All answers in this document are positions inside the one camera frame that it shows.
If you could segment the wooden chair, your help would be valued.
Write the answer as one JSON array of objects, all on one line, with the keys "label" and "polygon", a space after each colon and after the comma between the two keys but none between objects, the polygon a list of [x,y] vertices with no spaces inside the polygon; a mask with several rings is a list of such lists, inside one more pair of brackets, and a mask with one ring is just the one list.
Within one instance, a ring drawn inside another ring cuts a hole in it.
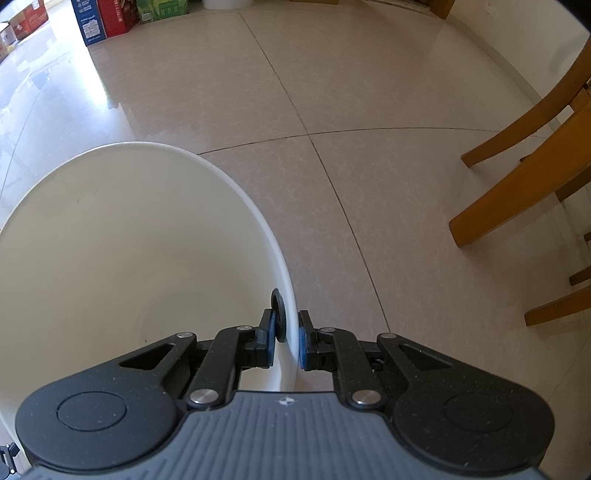
[{"label": "wooden chair", "polygon": [[565,108],[573,113],[532,153],[480,198],[449,221],[457,247],[473,244],[554,195],[560,201],[590,183],[590,43],[528,112],[461,156],[474,167],[516,146]]}]

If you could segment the red cardboard box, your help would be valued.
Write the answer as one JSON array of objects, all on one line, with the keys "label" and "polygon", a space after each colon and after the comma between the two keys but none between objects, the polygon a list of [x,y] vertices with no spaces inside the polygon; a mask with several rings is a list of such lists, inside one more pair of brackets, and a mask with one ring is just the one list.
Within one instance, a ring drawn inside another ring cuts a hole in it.
[{"label": "red cardboard box", "polygon": [[139,21],[135,0],[99,0],[98,7],[107,37],[125,34]]}]

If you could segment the white plastic bucket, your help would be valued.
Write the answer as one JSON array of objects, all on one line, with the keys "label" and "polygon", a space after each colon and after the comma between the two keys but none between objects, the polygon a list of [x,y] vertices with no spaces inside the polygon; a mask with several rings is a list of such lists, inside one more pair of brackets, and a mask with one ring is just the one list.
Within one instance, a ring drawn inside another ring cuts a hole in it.
[{"label": "white plastic bucket", "polygon": [[127,467],[160,447],[207,380],[207,340],[264,336],[263,365],[219,347],[211,370],[245,390],[289,390],[297,312],[259,208],[182,149],[127,142],[40,180],[1,230],[1,420],[33,463]]}]

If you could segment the red box at left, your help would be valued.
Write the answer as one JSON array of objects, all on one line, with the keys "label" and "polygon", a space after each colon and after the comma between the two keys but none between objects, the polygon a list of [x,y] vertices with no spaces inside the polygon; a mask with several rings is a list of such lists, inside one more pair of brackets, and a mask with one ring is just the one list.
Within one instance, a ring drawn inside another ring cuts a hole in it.
[{"label": "red box at left", "polygon": [[18,41],[35,32],[48,20],[43,0],[11,0],[1,2],[1,22],[9,23]]}]

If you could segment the green cardboard box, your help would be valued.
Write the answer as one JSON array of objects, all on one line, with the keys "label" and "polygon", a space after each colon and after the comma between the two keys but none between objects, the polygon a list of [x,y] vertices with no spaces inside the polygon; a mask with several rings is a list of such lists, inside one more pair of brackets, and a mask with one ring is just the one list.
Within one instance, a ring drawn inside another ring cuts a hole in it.
[{"label": "green cardboard box", "polygon": [[142,23],[164,20],[188,13],[187,0],[136,0]]}]

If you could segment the blue cardboard box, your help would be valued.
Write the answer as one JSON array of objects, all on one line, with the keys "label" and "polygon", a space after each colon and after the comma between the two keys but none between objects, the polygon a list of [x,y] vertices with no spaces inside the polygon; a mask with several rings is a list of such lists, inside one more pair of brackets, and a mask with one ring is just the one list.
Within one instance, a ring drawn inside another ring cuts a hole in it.
[{"label": "blue cardboard box", "polygon": [[97,0],[71,0],[71,5],[86,46],[107,38]]}]

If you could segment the white lidded pail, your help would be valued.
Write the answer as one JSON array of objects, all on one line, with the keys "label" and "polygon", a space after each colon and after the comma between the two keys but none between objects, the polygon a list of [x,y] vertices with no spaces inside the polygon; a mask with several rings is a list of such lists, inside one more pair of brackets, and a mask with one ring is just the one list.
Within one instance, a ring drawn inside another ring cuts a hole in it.
[{"label": "white lidded pail", "polygon": [[253,0],[202,0],[207,10],[228,11],[252,6]]}]

